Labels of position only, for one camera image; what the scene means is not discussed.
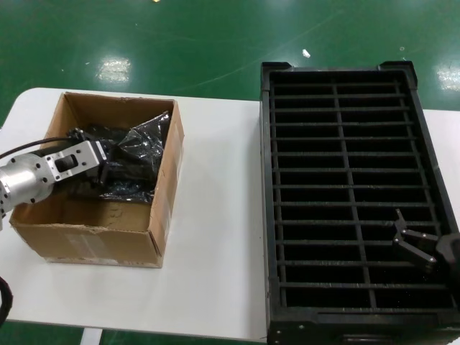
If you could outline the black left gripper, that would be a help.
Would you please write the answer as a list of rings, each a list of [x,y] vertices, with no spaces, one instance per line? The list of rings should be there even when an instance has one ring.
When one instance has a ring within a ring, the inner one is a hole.
[[[123,168],[110,158],[110,149],[99,140],[84,140],[45,155],[45,162],[55,182],[80,179],[103,186],[115,180]]]

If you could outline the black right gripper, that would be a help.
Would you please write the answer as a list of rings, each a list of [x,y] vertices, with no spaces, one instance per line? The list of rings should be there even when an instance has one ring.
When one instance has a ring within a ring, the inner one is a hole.
[[[436,235],[409,229],[400,209],[395,211],[392,247],[397,256],[426,274],[434,272],[438,261],[449,269],[459,268],[459,233],[444,235],[438,240]]]

